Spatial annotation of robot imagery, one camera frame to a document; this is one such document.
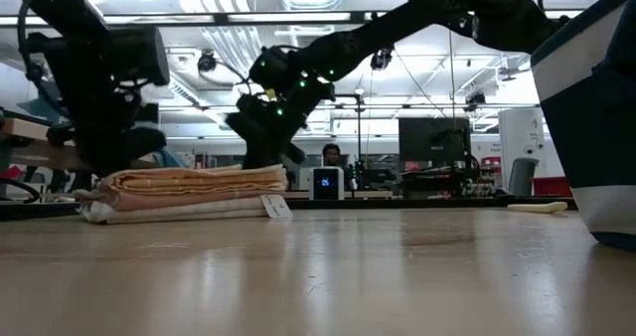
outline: ceiling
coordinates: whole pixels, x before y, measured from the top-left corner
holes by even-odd
[[[258,19],[267,20],[269,12],[372,11],[390,10],[405,0],[90,0],[108,18],[118,14],[183,14],[214,12],[256,12]],[[596,0],[544,0],[548,10],[576,11]],[[19,0],[0,0],[0,15],[15,16]],[[146,88],[148,99],[159,100],[163,123],[223,124],[219,115],[232,108],[240,88],[239,80],[227,69],[219,67],[210,74],[199,74],[197,60],[203,50],[214,50],[226,64],[245,74],[261,46],[276,44],[306,46],[316,37],[338,30],[355,28],[351,25],[278,25],[272,22],[257,26],[232,27],[171,27],[160,28],[167,48],[173,82],[168,87]],[[15,29],[0,28],[0,54],[5,59],[19,61]],[[362,113],[367,119],[392,120],[398,116],[464,114],[462,106],[453,109],[450,103],[464,103],[467,94],[484,92],[487,106],[469,115],[485,126],[496,121],[494,112],[510,104],[537,103],[532,74],[525,72],[528,56],[502,54],[478,46],[472,40],[432,26],[396,44],[394,59],[384,71],[374,72],[369,60],[336,83],[336,93],[364,91],[368,109]],[[189,104],[183,96],[195,98],[202,104],[217,107],[218,113],[197,113],[177,106]],[[336,103],[351,104],[351,98]],[[415,109],[392,108],[392,105],[425,105]],[[334,132],[334,119],[355,118],[352,108],[324,107],[312,119],[317,130],[329,125]]]

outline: orange towel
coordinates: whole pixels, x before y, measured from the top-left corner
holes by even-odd
[[[100,201],[124,212],[282,194],[286,188],[282,165],[253,170],[166,168],[113,173],[95,191],[76,191],[76,198],[85,204]]]

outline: white towel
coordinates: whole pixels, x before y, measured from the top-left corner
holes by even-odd
[[[117,212],[105,203],[94,201],[90,205],[80,207],[79,212],[89,222],[96,224],[197,221],[267,216],[267,211],[260,197],[131,212]]]

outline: person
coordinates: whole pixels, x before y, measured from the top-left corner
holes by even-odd
[[[340,165],[340,147],[334,143],[328,143],[322,148],[323,166],[338,167]]]

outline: white wall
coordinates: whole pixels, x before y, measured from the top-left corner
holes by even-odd
[[[342,154],[348,154],[350,158],[358,155],[358,141],[355,138],[333,138],[320,140],[301,140],[296,145],[305,151],[305,154],[321,154],[322,148],[327,143],[336,143]],[[211,155],[242,155],[245,154],[245,146],[239,140],[171,140],[168,145],[175,152],[206,152]],[[547,155],[547,173],[545,176],[537,177],[556,177],[562,176],[563,170],[558,160],[557,151],[553,141],[546,137],[546,155]],[[380,153],[399,153],[398,139],[396,137],[372,137],[367,143],[366,139],[362,141],[363,154],[380,154]],[[478,159],[484,157],[501,156],[501,147],[499,144],[499,136],[473,136],[472,137],[472,153]]]

